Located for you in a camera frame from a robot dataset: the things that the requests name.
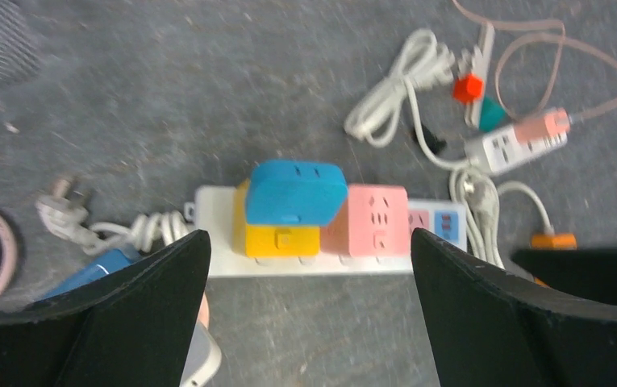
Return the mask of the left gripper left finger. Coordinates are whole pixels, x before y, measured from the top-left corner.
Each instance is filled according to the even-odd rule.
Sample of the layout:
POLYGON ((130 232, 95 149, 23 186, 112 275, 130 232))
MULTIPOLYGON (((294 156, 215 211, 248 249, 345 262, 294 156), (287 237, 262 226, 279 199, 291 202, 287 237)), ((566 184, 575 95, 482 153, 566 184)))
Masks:
POLYGON ((211 262, 205 231, 18 312, 0 312, 0 386, 177 386, 211 262))

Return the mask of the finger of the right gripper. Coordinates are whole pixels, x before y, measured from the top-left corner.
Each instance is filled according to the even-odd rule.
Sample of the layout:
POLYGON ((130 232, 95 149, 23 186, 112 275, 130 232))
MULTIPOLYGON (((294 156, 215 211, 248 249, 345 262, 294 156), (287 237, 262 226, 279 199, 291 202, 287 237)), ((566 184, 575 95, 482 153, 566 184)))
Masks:
POLYGON ((547 286, 617 306, 617 246, 577 250, 518 250, 512 262, 547 286))

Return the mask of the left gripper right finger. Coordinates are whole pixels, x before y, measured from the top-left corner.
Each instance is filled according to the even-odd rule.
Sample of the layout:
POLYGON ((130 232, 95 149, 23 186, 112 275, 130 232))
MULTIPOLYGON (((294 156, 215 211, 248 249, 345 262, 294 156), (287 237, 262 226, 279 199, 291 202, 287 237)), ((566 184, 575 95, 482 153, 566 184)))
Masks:
POLYGON ((423 229, 411 261, 443 386, 617 386, 617 306, 528 281, 423 229))

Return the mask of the pink cube socket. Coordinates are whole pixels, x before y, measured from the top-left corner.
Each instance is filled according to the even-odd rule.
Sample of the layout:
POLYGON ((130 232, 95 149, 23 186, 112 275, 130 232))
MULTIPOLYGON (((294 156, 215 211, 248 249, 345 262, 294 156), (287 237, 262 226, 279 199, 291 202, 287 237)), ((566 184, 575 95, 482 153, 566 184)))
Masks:
POLYGON ((321 250, 341 256, 408 256, 408 195, 399 185, 348 186, 333 221, 320 230, 321 250))

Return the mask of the light blue plug adapter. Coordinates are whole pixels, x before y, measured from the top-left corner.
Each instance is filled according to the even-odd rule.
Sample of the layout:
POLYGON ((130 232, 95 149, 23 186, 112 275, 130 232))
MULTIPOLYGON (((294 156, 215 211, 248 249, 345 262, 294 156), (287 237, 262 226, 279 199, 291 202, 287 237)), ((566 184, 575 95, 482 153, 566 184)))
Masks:
POLYGON ((340 167, 311 161, 267 160, 256 166, 244 199, 252 225, 328 225, 348 194, 340 167))

